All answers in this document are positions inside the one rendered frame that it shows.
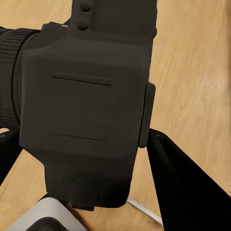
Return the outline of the digital camera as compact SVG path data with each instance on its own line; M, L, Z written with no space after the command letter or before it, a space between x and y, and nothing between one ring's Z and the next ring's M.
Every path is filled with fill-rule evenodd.
M120 208L148 141L157 0L73 0L41 30L0 26L0 128L44 165L72 208Z

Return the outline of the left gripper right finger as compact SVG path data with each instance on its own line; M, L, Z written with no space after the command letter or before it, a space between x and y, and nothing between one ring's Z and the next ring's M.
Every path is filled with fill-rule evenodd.
M164 231L231 231L231 197L209 175L163 132L146 147Z

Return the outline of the camera tripod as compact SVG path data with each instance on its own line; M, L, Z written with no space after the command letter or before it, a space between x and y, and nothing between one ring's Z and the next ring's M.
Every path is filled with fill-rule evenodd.
M127 201L163 225L162 218L159 215L157 215L154 212L152 212L151 210L145 208L143 205L138 204L137 202L135 202L134 200L132 200L129 197L128 197Z

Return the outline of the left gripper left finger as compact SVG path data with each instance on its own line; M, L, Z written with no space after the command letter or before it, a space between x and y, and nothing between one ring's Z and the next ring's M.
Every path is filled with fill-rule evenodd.
M0 186L23 150L19 135L20 128L0 133Z

